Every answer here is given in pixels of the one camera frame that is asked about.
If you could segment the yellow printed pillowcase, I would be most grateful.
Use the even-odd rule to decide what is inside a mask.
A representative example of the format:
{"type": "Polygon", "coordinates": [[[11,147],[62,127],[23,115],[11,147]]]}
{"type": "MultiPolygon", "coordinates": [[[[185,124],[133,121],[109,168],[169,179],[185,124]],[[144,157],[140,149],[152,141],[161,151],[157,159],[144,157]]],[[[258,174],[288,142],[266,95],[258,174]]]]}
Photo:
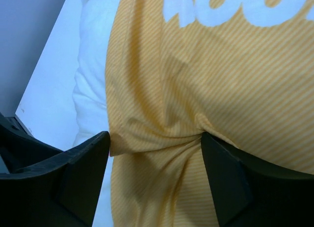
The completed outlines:
{"type": "Polygon", "coordinates": [[[116,227],[218,225],[203,132],[314,171],[314,0],[120,0],[105,72],[116,227]]]}

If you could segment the white pillow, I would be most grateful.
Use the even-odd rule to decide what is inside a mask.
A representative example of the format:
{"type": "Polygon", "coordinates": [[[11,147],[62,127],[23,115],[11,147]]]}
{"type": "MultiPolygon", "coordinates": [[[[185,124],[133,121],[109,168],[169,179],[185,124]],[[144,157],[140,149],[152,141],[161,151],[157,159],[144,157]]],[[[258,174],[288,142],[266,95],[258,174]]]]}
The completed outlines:
{"type": "Polygon", "coordinates": [[[120,0],[82,0],[78,69],[72,98],[78,132],[74,146],[108,130],[106,53],[120,0]]]}

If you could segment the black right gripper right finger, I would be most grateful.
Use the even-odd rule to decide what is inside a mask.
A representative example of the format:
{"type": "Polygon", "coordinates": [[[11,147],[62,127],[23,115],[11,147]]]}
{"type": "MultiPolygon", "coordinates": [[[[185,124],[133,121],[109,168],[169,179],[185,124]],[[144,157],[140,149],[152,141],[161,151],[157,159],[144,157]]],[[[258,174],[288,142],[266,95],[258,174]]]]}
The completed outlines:
{"type": "Polygon", "coordinates": [[[312,227],[314,176],[267,162],[205,132],[201,149],[221,227],[312,227]]]}

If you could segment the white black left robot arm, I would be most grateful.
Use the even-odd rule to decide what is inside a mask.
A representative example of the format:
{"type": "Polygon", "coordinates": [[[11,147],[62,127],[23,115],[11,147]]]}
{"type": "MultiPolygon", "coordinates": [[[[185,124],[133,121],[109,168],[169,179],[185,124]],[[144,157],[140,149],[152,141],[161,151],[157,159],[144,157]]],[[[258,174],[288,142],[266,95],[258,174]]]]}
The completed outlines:
{"type": "Polygon", "coordinates": [[[18,173],[60,153],[62,150],[35,139],[7,117],[0,116],[0,155],[10,173],[18,173]]]}

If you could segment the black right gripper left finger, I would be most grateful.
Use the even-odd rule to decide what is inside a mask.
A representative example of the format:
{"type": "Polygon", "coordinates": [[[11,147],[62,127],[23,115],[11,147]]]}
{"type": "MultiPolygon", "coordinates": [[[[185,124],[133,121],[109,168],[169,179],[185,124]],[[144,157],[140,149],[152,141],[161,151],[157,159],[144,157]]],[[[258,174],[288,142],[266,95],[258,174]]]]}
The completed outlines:
{"type": "Polygon", "coordinates": [[[90,227],[110,148],[101,132],[67,151],[0,176],[2,227],[90,227]]]}

